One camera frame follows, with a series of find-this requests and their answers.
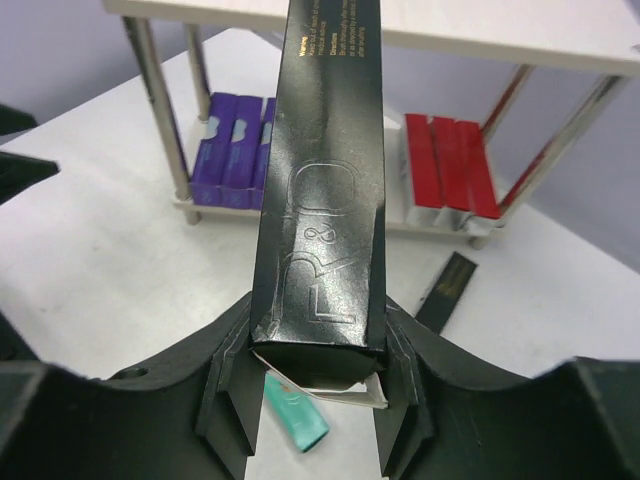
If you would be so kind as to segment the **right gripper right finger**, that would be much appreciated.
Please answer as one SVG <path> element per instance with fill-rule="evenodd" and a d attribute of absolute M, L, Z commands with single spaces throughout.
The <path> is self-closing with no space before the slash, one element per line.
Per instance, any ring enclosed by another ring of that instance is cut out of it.
<path fill-rule="evenodd" d="M 389 479 L 635 479 L 639 365 L 576 357 L 534 378 L 490 364 L 387 305 Z"/>

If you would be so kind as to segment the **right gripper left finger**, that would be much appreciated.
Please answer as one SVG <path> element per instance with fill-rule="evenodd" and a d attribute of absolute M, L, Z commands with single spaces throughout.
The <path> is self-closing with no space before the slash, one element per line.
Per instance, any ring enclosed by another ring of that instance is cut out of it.
<path fill-rule="evenodd" d="M 241 479 L 256 452 L 264 372 L 250 297 L 101 380 L 45 363 L 1 325 L 5 479 Z"/>

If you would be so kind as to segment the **teal toothpaste box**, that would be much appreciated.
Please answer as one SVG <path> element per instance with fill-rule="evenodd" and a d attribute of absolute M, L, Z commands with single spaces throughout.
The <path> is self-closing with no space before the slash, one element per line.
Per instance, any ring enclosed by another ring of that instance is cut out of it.
<path fill-rule="evenodd" d="M 294 392 L 270 374 L 265 376 L 264 393 L 300 452 L 308 452 L 329 434 L 328 423 L 307 395 Z"/>

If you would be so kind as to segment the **black toothpaste box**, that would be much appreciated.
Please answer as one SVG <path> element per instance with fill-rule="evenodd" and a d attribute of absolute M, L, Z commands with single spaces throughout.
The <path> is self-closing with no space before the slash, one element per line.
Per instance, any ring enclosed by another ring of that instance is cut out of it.
<path fill-rule="evenodd" d="M 257 243 L 255 355 L 315 397 L 385 408 L 385 275 L 380 5 L 293 1 Z"/>

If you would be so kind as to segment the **purple toothpaste box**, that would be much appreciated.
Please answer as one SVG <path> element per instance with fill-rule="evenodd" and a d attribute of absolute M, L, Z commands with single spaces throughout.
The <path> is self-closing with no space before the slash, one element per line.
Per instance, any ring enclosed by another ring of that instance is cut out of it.
<path fill-rule="evenodd" d="M 238 97 L 234 94 L 215 92 L 211 97 L 206 130 L 190 182 L 193 201 L 197 205 L 221 205 L 220 186 L 237 104 Z"/>
<path fill-rule="evenodd" d="M 239 96 L 221 185 L 222 205 L 248 209 L 255 157 L 262 128 L 263 99 Z"/>

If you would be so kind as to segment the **red silver toothpaste box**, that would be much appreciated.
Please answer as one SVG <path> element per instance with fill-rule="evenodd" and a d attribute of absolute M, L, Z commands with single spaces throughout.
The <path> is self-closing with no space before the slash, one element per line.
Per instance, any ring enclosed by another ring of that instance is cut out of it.
<path fill-rule="evenodd" d="M 443 197 L 443 208 L 437 222 L 459 231 L 471 214 L 471 204 L 456 121 L 436 116 L 431 121 L 431 131 Z"/>

